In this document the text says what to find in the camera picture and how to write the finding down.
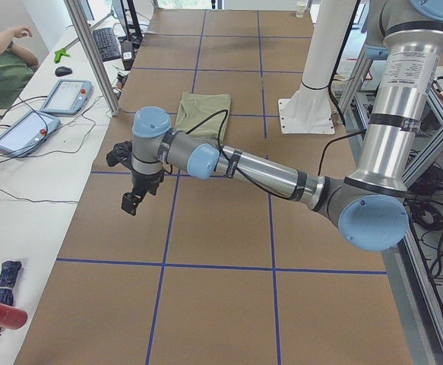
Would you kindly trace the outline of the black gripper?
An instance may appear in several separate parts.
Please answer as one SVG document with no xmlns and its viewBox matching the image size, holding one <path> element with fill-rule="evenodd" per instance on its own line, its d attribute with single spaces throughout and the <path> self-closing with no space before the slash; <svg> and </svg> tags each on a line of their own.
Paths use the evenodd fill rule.
<svg viewBox="0 0 443 365">
<path fill-rule="evenodd" d="M 126 168 L 132 168 L 132 141 L 124 141 L 114 145 L 106 155 L 106 163 L 109 167 L 121 164 Z M 156 195 L 160 184 L 164 181 L 164 168 L 153 174 L 139 173 L 131 169 L 132 190 L 122 196 L 121 208 L 130 215 L 136 215 L 140 203 L 147 193 Z"/>
</svg>

